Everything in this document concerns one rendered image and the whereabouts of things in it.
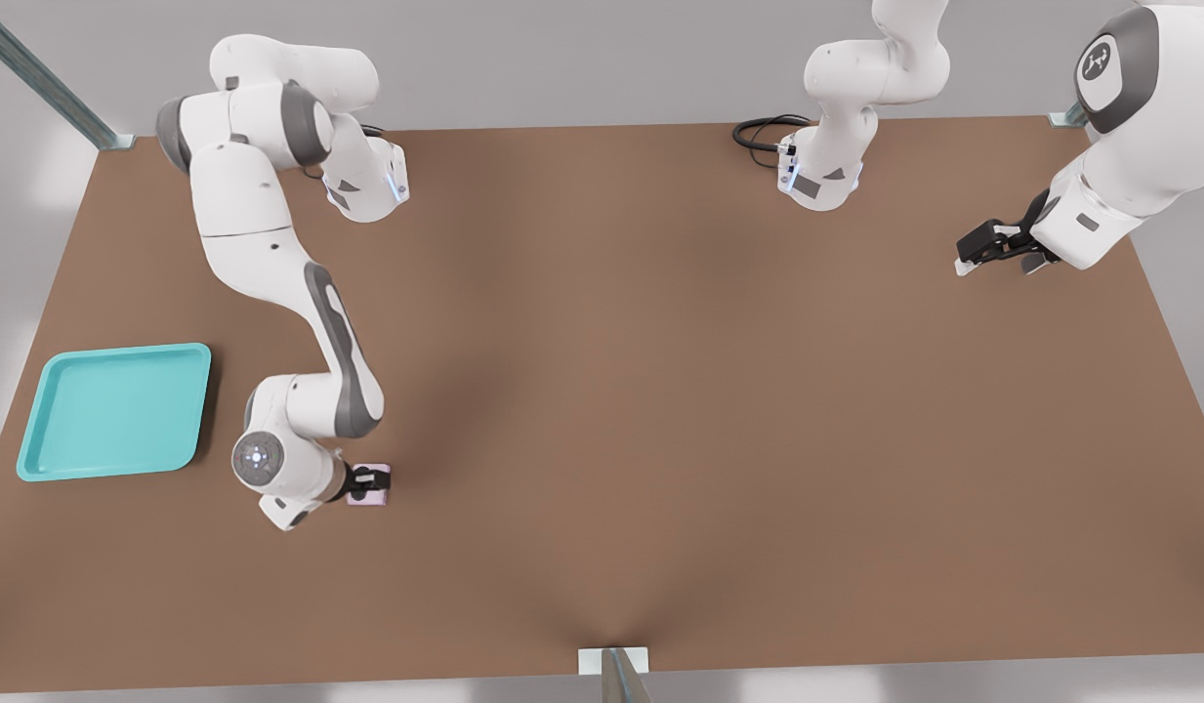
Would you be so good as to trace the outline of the pale blue-green tray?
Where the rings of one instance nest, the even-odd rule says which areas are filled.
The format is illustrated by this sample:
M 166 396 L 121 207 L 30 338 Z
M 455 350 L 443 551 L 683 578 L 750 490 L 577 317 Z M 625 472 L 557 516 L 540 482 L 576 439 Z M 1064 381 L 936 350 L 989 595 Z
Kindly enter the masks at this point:
M 185 467 L 209 370 L 212 352 L 201 343 L 57 354 L 40 374 L 17 475 L 42 483 Z

